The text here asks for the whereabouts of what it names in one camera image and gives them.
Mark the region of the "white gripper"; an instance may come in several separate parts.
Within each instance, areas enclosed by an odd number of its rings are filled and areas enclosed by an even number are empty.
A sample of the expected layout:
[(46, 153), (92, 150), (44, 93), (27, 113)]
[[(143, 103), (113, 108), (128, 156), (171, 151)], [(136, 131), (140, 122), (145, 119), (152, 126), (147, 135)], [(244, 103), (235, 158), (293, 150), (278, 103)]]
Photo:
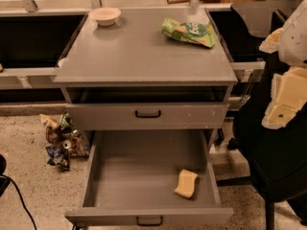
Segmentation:
[[(272, 54), (278, 50), (282, 28), (273, 31), (260, 44), (259, 50)], [(307, 69), (291, 67), (283, 75), (274, 74), (272, 101), (269, 103), (262, 126), (268, 129), (285, 127), (307, 103)]]

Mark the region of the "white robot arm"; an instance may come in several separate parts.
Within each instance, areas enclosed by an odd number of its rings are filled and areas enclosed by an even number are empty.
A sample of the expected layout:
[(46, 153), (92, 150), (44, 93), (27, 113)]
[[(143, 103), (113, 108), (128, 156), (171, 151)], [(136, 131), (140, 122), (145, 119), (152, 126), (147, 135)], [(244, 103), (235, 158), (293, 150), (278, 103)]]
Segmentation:
[(274, 74), (271, 102), (262, 126), (285, 127), (307, 103), (307, 1), (303, 0), (282, 28), (273, 31), (259, 46), (265, 53), (278, 53), (280, 61), (290, 68), (282, 75)]

